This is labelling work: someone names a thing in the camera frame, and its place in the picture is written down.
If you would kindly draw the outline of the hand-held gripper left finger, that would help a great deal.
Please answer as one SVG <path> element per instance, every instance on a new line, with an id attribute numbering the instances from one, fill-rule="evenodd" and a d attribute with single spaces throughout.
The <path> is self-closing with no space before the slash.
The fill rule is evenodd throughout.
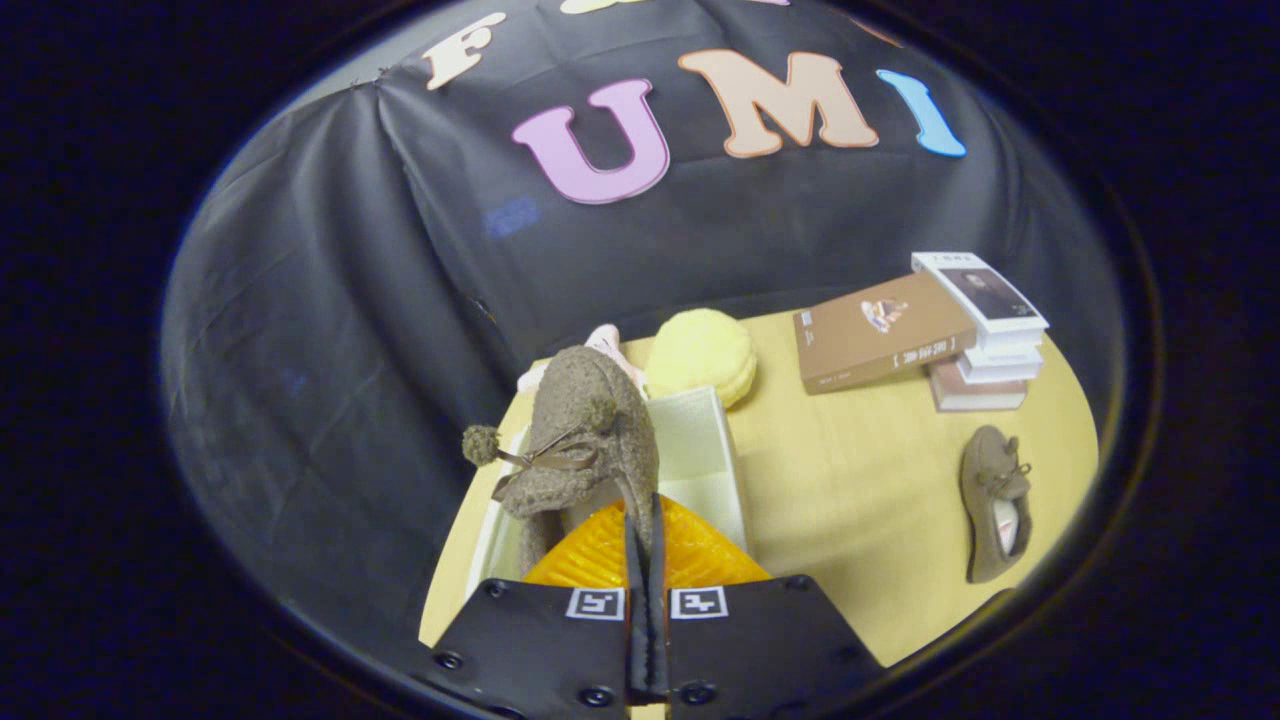
<path id="1" fill-rule="evenodd" d="M 643 702 L 643 551 L 623 521 L 623 584 L 540 585 L 489 577 L 416 679 L 470 717 L 628 719 Z"/>

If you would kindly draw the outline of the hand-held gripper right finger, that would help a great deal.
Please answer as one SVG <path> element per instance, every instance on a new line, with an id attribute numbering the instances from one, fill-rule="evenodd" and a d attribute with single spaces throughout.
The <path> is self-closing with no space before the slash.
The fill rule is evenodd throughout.
<path id="1" fill-rule="evenodd" d="M 692 510 L 655 497 L 645 692 L 669 719 L 817 719 L 884 666 L 806 574 L 773 577 Z"/>

